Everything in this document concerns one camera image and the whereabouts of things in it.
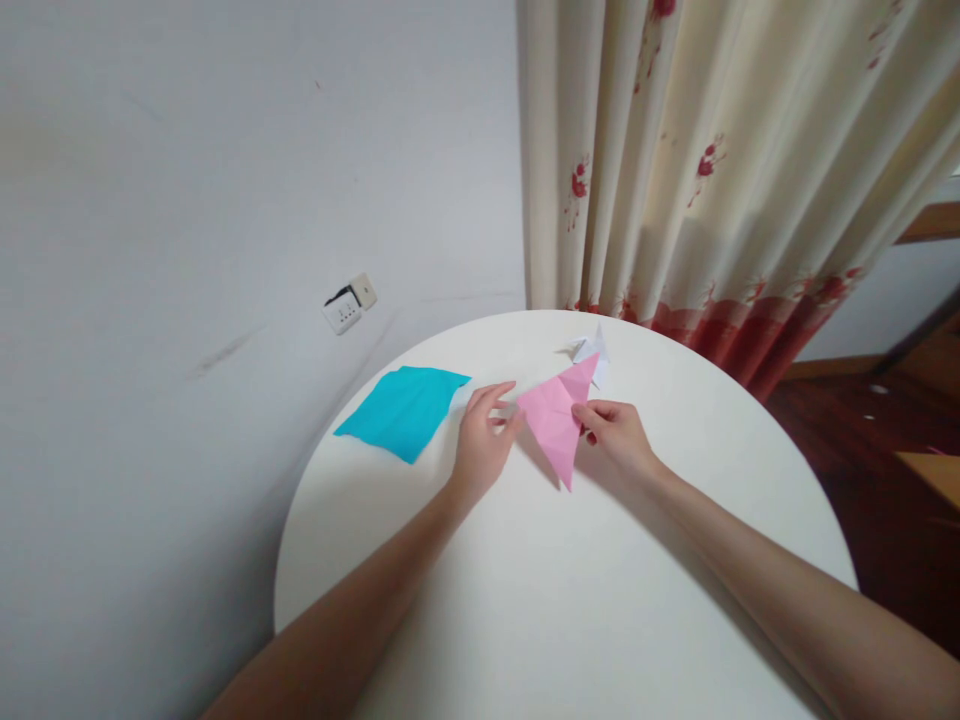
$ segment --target left hand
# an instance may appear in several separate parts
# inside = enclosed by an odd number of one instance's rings
[[[511,380],[480,388],[474,391],[467,403],[467,410],[460,422],[457,459],[449,485],[472,503],[479,501],[500,477],[523,422],[523,412],[520,410],[509,420],[490,417],[493,410],[509,407],[509,403],[500,398],[516,384]]]

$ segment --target wall switch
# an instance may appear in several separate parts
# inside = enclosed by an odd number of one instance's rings
[[[326,315],[333,331],[337,335],[343,335],[360,319],[360,305],[350,289],[344,288],[323,306],[323,314]]]
[[[353,288],[353,294],[357,296],[357,300],[360,301],[360,307],[364,310],[369,310],[377,304],[377,293],[374,292],[373,283],[370,282],[370,278],[367,277],[366,273],[357,275],[351,280],[350,287]]]

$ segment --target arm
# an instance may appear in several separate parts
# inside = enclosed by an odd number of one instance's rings
[[[234,678],[204,715],[344,717],[453,533],[496,482],[522,416],[491,418],[514,383],[470,398],[450,480],[403,529],[311,605]],[[503,425],[499,433],[494,427]]]
[[[629,502],[655,502],[840,718],[960,717],[960,663],[879,605],[741,522],[664,465],[632,405],[574,406]]]

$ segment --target cream curtain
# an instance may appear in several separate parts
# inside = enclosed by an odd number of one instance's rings
[[[960,162],[956,0],[529,0],[536,308],[765,398]]]

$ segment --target folded paper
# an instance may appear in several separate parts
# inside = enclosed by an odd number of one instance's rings
[[[573,490],[573,458],[580,439],[580,421],[571,408],[587,401],[599,360],[595,353],[517,398],[530,431],[567,490]]]
[[[603,339],[603,326],[597,323],[597,333],[593,336],[593,340],[582,337],[572,342],[579,343],[577,354],[573,356],[574,365],[583,362],[595,353],[600,354],[600,359],[597,361],[597,369],[593,373],[593,384],[597,386],[597,390],[603,390],[603,383],[606,382],[607,379],[607,368],[610,367],[610,356],[607,354],[607,342]]]
[[[334,431],[389,450],[411,465],[433,439],[466,375],[404,365],[388,372]]]

